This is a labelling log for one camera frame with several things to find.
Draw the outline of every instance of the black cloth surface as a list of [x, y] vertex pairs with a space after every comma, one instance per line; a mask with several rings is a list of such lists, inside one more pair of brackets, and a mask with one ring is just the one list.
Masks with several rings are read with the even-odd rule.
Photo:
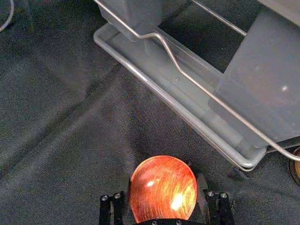
[[228, 192], [237, 225], [298, 225], [288, 160], [234, 169], [93, 42], [105, 23], [90, 0], [41, 1], [0, 33], [0, 224], [98, 224], [120, 174], [166, 154]]

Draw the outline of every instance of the cable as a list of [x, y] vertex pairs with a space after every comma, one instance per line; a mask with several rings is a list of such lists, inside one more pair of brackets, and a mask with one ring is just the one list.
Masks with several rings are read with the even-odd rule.
[[15, 10], [15, 5], [14, 5], [14, 0], [10, 0], [10, 13], [9, 17], [5, 21], [5, 23], [0, 27], [0, 32], [3, 31], [11, 22], [13, 15], [14, 15], [14, 10]]

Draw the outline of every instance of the red ball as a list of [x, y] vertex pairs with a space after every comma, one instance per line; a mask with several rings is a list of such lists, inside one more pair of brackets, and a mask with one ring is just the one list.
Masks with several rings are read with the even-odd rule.
[[191, 216], [197, 201], [197, 182], [181, 160], [151, 157], [137, 167], [131, 182], [130, 205], [137, 223]]

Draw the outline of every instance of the bolt head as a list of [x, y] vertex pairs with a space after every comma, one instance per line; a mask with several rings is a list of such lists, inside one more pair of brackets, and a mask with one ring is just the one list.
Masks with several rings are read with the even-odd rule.
[[115, 195], [114, 195], [114, 198], [115, 199], [118, 199], [118, 198], [120, 198], [121, 197], [121, 194], [120, 193], [116, 193]]
[[212, 197], [212, 196], [214, 196], [215, 194], [212, 192], [212, 191], [210, 191], [209, 193], [208, 193], [208, 196], [209, 197]]
[[104, 196], [101, 197], [102, 201], [106, 201], [107, 199], [108, 199], [108, 195], [104, 195]]
[[221, 193], [221, 197], [222, 198], [227, 198], [227, 194], [226, 193]]

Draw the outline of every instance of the gray container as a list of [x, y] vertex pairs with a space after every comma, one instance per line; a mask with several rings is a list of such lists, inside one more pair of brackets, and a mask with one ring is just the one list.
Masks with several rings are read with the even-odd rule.
[[[275, 142], [300, 136], [300, 28], [262, 12], [215, 94]], [[215, 102], [210, 107], [252, 145], [268, 145]]]
[[[150, 32], [150, 27], [152, 27], [150, 24], [158, 26], [162, 22], [162, 0], [100, 0], [100, 2], [139, 34]], [[110, 24], [128, 39], [137, 40], [123, 25], [101, 7], [99, 8], [101, 15]]]

